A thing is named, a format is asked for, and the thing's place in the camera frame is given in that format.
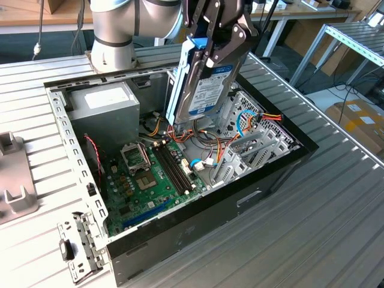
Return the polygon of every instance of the red cable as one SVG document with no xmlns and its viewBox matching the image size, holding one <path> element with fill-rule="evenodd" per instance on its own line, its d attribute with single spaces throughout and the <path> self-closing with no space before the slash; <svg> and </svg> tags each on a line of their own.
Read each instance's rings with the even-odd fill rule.
<svg viewBox="0 0 384 288">
<path fill-rule="evenodd" d="M 100 187 L 101 186 L 101 162 L 100 162 L 100 156 L 98 154 L 97 146 L 95 142 L 91 138 L 89 138 L 89 136 L 84 135 L 84 138 L 90 141 L 90 143 L 95 149 L 96 158 L 97 158 L 97 168 L 98 168 L 98 186 Z"/>
</svg>

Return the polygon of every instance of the green motherboard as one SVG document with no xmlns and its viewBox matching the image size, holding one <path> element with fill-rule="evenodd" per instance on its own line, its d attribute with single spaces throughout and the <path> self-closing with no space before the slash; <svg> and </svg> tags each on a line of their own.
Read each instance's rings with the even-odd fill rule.
<svg viewBox="0 0 384 288">
<path fill-rule="evenodd" d="M 177 143 L 171 141 L 166 144 L 166 148 L 166 151 L 173 155 L 174 165 L 182 170 L 182 154 Z M 137 225 L 206 190 L 201 179 L 192 173 L 184 176 L 193 189 L 187 193 L 180 193 L 180 189 L 170 180 L 170 165 L 167 167 L 161 165 L 163 161 L 155 148 L 148 147 L 146 153 L 151 163 L 150 168 L 140 169 L 134 175 L 129 174 L 121 154 L 102 161 L 106 174 L 102 179 L 101 195 L 109 213 L 106 225 L 110 236 L 117 235 L 124 229 Z M 140 155 L 136 152 L 126 156 L 128 162 L 134 161 L 129 164 L 141 161 Z"/>
</svg>

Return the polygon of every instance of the metal bracket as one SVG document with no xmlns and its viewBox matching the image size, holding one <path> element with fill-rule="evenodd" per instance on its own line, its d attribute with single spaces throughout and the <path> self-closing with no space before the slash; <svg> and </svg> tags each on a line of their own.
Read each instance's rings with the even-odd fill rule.
<svg viewBox="0 0 384 288">
<path fill-rule="evenodd" d="M 73 218 L 58 223 L 59 247 L 64 261 L 68 262 L 74 284 L 79 284 L 98 273 L 109 262 L 105 248 L 96 250 L 103 241 L 91 212 L 72 213 Z"/>
<path fill-rule="evenodd" d="M 0 134 L 0 192 L 0 224 L 38 208 L 23 139 L 12 132 Z"/>
</svg>

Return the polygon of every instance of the workbench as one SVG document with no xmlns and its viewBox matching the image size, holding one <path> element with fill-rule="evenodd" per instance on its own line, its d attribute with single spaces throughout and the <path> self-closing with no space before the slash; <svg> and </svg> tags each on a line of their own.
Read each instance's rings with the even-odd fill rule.
<svg viewBox="0 0 384 288">
<path fill-rule="evenodd" d="M 82 29 L 92 30 L 92 11 L 87 1 L 85 7 L 84 26 Z M 79 9 L 80 1 L 64 1 L 53 15 L 44 14 L 43 32 L 75 31 L 77 29 L 77 14 Z M 271 56 L 277 40 L 288 20 L 346 18 L 345 22 L 351 22 L 360 12 L 359 9 L 355 8 L 351 10 L 336 9 L 335 11 L 315 11 L 301 3 L 301 0 L 295 0 L 295 3 L 287 5 L 285 10 L 277 10 L 272 15 L 271 20 L 277 20 L 278 23 L 271 35 L 271 39 L 269 40 L 263 56 Z M 264 11 L 263 20 L 266 19 L 267 13 L 267 11 Z M 251 19 L 254 22 L 258 22 L 261 16 L 262 12 L 258 11 L 251 15 Z M 38 20 L 39 13 L 4 7 L 3 10 L 0 10 L 0 34 L 38 32 Z M 157 38 L 155 45 L 162 44 L 164 44 L 164 40 Z"/>
<path fill-rule="evenodd" d="M 148 64 L 177 61 L 180 49 L 136 51 Z M 56 224 L 85 204 L 43 83 L 92 73 L 85 56 L 0 65 L 0 132 L 24 138 L 40 205 L 0 226 L 0 287 L 73 286 Z M 383 163 L 253 55 L 241 74 L 320 148 L 271 197 L 122 287 L 376 287 L 384 275 Z M 115 281 L 104 269 L 80 286 Z"/>
</svg>

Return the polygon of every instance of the hard drive label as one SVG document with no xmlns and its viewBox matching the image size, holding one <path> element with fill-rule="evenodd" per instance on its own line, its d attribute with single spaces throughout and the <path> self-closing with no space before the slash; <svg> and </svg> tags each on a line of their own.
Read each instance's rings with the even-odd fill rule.
<svg viewBox="0 0 384 288">
<path fill-rule="evenodd" d="M 229 76 L 231 70 L 232 65 L 216 67 L 211 77 L 198 82 L 188 110 L 191 115 L 201 114 L 215 107 L 224 89 L 223 80 Z"/>
</svg>

